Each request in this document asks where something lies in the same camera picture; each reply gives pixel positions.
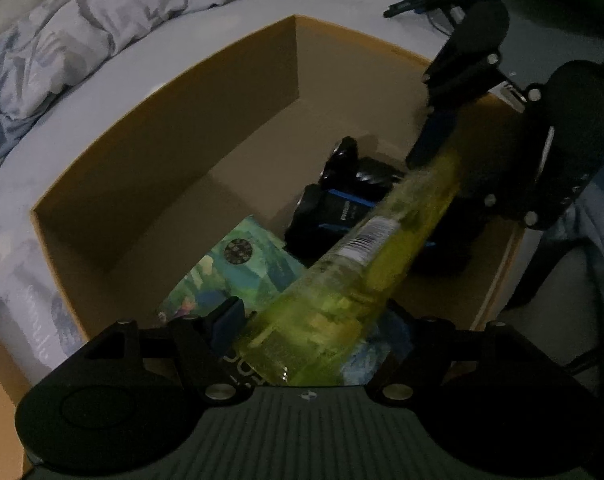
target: barcode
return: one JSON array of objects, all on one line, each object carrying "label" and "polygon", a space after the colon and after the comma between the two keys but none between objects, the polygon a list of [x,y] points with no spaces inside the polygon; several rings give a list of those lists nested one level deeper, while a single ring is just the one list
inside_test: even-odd
[{"label": "barcode", "polygon": [[365,223],[337,254],[366,266],[399,226],[395,220],[375,216]]}]

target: gray blanket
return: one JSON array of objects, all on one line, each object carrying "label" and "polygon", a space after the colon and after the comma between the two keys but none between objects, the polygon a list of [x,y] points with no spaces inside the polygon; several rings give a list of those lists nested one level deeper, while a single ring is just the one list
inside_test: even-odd
[{"label": "gray blanket", "polygon": [[160,23],[233,0],[46,0],[0,36],[0,164],[65,89]]}]

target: crumpled blanket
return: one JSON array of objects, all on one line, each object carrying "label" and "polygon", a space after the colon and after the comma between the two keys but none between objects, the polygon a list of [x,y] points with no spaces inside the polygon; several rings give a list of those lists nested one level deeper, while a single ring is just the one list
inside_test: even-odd
[{"label": "crumpled blanket", "polygon": [[234,0],[45,0],[0,36],[0,164],[65,89],[161,23]]},{"label": "crumpled blanket", "polygon": [[[230,1],[46,0],[0,36],[0,164],[59,94],[105,60],[173,16]],[[0,338],[31,382],[83,344],[28,217],[41,185],[24,174],[0,186]]]}]

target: yellow liquid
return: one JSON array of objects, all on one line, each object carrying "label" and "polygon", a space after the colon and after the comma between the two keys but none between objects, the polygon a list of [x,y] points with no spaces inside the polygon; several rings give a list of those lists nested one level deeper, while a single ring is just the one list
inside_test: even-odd
[{"label": "yellow liquid", "polygon": [[[384,310],[458,187],[457,159],[451,156],[410,172],[344,240],[249,321],[235,349],[271,384],[341,384],[340,367]],[[396,228],[370,261],[340,254],[374,218]]]}]

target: bottle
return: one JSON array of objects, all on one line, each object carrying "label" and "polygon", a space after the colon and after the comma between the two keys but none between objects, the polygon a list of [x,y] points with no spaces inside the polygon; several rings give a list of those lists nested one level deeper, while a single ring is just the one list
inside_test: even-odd
[{"label": "bottle", "polygon": [[270,384],[333,386],[459,189],[458,158],[412,170],[335,247],[255,315],[239,355]]}]

